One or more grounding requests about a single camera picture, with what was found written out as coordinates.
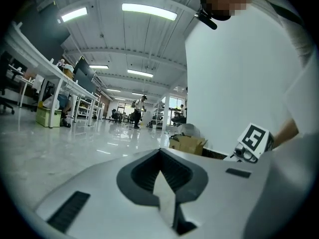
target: black strap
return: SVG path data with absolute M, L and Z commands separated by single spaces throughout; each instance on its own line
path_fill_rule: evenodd
M 297 16 L 296 14 L 294 14 L 292 11 L 286 9 L 286 8 L 283 8 L 279 5 L 276 5 L 272 2 L 270 2 L 269 0 L 265 0 L 267 1 L 267 3 L 275 10 L 275 12 L 280 16 L 280 17 L 283 17 L 285 19 L 288 19 L 294 23 L 297 23 L 301 26 L 305 26 L 304 25 L 304 22 L 303 20 Z

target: cardboard box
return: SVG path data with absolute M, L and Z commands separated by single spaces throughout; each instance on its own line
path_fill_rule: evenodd
M 169 147 L 171 149 L 177 149 L 183 152 L 195 154 L 195 155 L 202 155 L 203 147 L 207 143 L 205 138 L 197 138 L 194 136 L 183 136 L 178 135 L 177 139 L 171 139 L 169 141 Z

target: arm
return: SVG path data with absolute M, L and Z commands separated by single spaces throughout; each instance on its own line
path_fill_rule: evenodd
M 292 139 L 299 133 L 296 123 L 293 119 L 287 120 L 282 129 L 274 137 L 274 148 L 282 143 Z

